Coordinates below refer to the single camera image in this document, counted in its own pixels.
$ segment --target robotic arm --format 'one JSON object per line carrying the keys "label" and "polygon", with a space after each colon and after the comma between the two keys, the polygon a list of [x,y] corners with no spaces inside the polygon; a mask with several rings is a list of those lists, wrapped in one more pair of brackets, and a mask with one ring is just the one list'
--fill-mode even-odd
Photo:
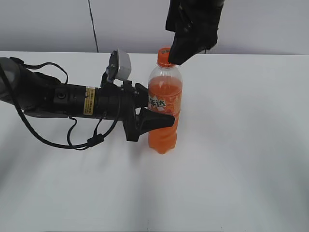
{"label": "robotic arm", "polygon": [[[166,29],[175,32],[169,61],[181,65],[196,53],[211,49],[217,43],[217,30],[224,0],[171,0]],[[18,58],[0,58],[0,101],[13,104],[29,131],[41,142],[64,149],[85,150],[104,141],[118,121],[123,122],[126,139],[138,141],[139,136],[158,128],[171,127],[175,118],[151,112],[148,105],[147,88],[139,83],[132,86],[128,81],[131,72],[129,55],[121,50],[113,51],[106,72],[102,76],[101,88],[68,84],[57,78],[29,69],[42,65],[27,65]],[[115,79],[123,81],[118,87]],[[69,145],[52,143],[42,138],[30,125],[25,115],[40,118],[69,118],[74,125],[69,129]],[[87,143],[73,145],[70,134],[77,123],[76,117],[113,120],[110,129],[98,134],[98,125]]]}
{"label": "robotic arm", "polygon": [[181,65],[217,44],[224,0],[171,0],[166,30],[175,32],[169,62]]}

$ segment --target cable connector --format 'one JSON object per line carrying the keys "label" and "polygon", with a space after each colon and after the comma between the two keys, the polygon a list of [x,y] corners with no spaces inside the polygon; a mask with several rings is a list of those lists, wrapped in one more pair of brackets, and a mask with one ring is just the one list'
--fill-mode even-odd
{"label": "cable connector", "polygon": [[92,138],[88,139],[87,141],[88,141],[87,143],[88,147],[93,147],[104,142],[104,136],[102,134],[97,134],[94,135]]}

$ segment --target plastic bottle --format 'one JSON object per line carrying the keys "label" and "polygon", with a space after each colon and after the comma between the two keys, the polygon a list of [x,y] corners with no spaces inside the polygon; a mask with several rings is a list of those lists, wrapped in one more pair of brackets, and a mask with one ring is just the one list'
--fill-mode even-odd
{"label": "plastic bottle", "polygon": [[168,62],[170,48],[162,48],[158,53],[158,66],[152,71],[148,81],[148,109],[175,117],[172,127],[153,130],[148,134],[149,147],[164,154],[176,145],[177,126],[182,98],[183,80],[174,64]]}

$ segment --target bottle label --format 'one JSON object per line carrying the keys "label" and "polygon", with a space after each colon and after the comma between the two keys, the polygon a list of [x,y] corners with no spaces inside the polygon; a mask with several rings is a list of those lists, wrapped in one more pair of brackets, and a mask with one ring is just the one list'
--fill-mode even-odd
{"label": "bottle label", "polygon": [[148,109],[154,112],[175,115],[180,112],[180,103],[182,98],[182,92],[173,96],[158,96],[151,91],[148,92]]}

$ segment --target black cable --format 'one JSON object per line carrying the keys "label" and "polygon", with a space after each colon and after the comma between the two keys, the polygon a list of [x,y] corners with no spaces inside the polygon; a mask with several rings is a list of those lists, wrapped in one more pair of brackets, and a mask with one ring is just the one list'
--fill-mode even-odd
{"label": "black cable", "polygon": [[53,62],[46,62],[46,63],[39,64],[39,65],[29,65],[29,64],[25,64],[23,60],[21,60],[19,58],[16,58],[16,57],[10,57],[10,59],[13,60],[15,63],[24,66],[27,69],[33,69],[33,70],[41,69],[41,68],[43,68],[46,65],[53,65],[53,66],[59,68],[66,75],[66,82],[65,82],[65,84],[67,84],[69,82],[69,75],[68,75],[68,73],[60,65],[55,64]]}
{"label": "black cable", "polygon": [[[28,120],[26,119],[20,105],[19,105],[19,102],[12,90],[12,87],[11,87],[11,84],[9,82],[9,80],[7,79],[6,77],[6,74],[2,68],[2,66],[0,65],[0,76],[7,88],[7,91],[9,92],[10,94],[10,97],[12,98],[12,101],[14,103],[14,106],[15,106],[15,109],[16,111],[18,112],[18,115],[20,116],[21,120],[23,121],[23,123],[25,124],[25,126],[27,127],[27,129],[31,132],[31,134],[36,137],[38,140],[40,140],[42,143],[46,144],[46,145],[49,145],[49,146],[53,146],[53,147],[57,147],[57,148],[63,148],[63,149],[73,149],[71,146],[69,145],[61,145],[61,144],[55,144],[55,143],[52,143],[44,138],[42,138],[35,130],[34,128],[30,125],[30,123],[28,122]],[[80,144],[80,145],[75,145],[76,148],[81,148],[81,147],[85,147],[87,146],[87,144]]]}
{"label": "black cable", "polygon": [[103,135],[103,137],[105,138],[106,136],[108,136],[112,130],[115,128],[117,122],[118,122],[118,119],[119,119],[119,116],[120,116],[120,111],[121,111],[121,96],[118,95],[118,111],[117,111],[117,115],[116,115],[116,118],[114,120],[114,122],[112,123],[111,127],[107,130],[107,132]]}
{"label": "black cable", "polygon": [[84,151],[84,150],[88,149],[89,146],[85,146],[84,148],[80,148],[80,149],[79,149],[79,148],[75,147],[75,146],[72,144],[70,137],[71,137],[71,132],[72,132],[73,128],[74,128],[74,127],[76,126],[76,124],[77,124],[77,119],[75,119],[75,118],[73,118],[73,117],[71,117],[71,116],[69,116],[69,119],[74,120],[75,123],[73,124],[73,126],[71,126],[71,128],[70,128],[69,131],[68,131],[68,134],[67,134],[67,141],[68,141],[68,144],[69,144],[74,150]]}

